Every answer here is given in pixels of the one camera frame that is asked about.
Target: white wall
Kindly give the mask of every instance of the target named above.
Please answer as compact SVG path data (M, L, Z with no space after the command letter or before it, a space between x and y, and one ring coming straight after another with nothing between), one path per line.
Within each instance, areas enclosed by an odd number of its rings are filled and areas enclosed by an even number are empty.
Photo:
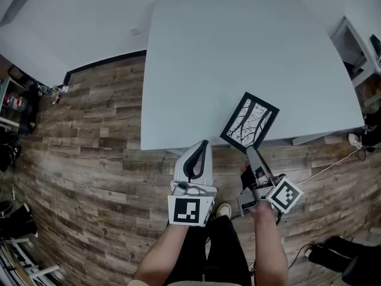
M303 0L329 34L344 14L379 24L381 0ZM0 54L47 85L66 71L146 49L154 0L29 0L0 28ZM132 36L138 27L142 33ZM381 37L381 26L378 30Z

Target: framed tree artwork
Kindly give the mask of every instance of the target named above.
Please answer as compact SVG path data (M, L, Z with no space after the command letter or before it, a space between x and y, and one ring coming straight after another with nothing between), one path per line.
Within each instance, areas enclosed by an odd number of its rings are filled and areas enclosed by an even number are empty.
M246 92L220 137L243 153L250 145L258 149L278 112L278 108Z

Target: black and white square marker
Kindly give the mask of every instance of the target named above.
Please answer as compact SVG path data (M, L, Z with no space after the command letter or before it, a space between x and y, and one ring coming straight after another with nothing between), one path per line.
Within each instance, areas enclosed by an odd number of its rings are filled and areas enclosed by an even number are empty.
M174 222L198 223L200 212L199 199L177 198L174 205Z
M303 192L295 184L283 178L266 199L282 212L288 213L302 195Z

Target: baseboard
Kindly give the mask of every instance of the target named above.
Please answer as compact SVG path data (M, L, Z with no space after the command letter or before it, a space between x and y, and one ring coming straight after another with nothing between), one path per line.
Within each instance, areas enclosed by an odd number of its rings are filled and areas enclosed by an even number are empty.
M75 73L78 73L78 72L81 72L81 71L85 71L87 69L91 69L91 68L94 68L94 67L102 66L104 64L115 63L116 61L120 61L120 60L126 60L126 59L129 59L129 58L135 58L135 57L139 57L139 56L146 56L146 54L147 54L147 50L127 53L127 54L118 55L118 56L115 56L115 57L106 58L105 60L99 60L99 61L96 61L94 63L87 64L85 66L81 66L79 68L70 70L70 71L68 71L66 73L62 86L68 86L70 78L71 78L71 75L73 75Z

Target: human arm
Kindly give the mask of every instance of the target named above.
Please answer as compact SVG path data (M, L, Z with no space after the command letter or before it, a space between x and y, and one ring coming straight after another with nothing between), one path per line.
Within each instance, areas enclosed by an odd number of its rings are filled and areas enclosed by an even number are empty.
M177 262L188 228L169 225L144 257L134 279L149 286L162 286Z
M288 261L280 242L274 214L268 201L251 209L255 226L255 279L257 286L286 286Z

